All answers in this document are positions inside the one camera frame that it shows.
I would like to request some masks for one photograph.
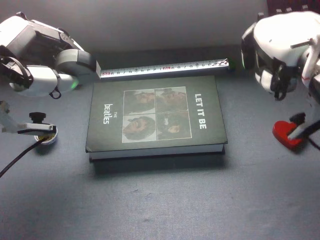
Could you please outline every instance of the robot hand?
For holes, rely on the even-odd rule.
[[[18,12],[0,24],[0,74],[20,95],[58,99],[78,84],[100,80],[101,68],[68,32],[28,20]],[[37,136],[55,133],[54,125],[17,123],[8,113],[9,105],[0,101],[2,132]]]
[[[241,54],[245,69],[255,68],[262,87],[283,100],[302,78],[310,93],[320,101],[320,15],[290,12],[264,18],[242,36]]]

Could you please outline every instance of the book cover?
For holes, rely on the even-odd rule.
[[[94,84],[86,141],[89,153],[225,143],[213,76]]]

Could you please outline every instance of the cable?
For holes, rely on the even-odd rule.
[[[320,151],[320,146],[318,144],[316,144],[310,137],[308,138],[308,140],[312,146],[314,146],[316,149]]]
[[[30,147],[28,147],[26,150],[24,150],[22,153],[19,154],[19,156],[17,156],[12,162],[10,162],[1,172],[0,172],[0,178],[16,163],[18,162],[27,152],[29,152],[30,150],[34,149],[35,147],[37,147],[38,145],[40,145],[42,142],[46,141],[47,138],[44,137],[43,139],[37,141],[36,143],[34,143],[33,145],[31,145]]]

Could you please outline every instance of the photo grid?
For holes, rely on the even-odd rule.
[[[189,138],[185,86],[124,91],[122,143]]]

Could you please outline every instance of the gray table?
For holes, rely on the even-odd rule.
[[[320,153],[294,154],[275,121],[308,108],[306,90],[275,102],[252,77],[218,77],[225,155],[89,164],[92,86],[61,99],[0,86],[11,114],[47,113],[58,142],[33,150],[0,179],[0,239],[309,240],[320,238]],[[0,134],[0,168],[34,142]]]

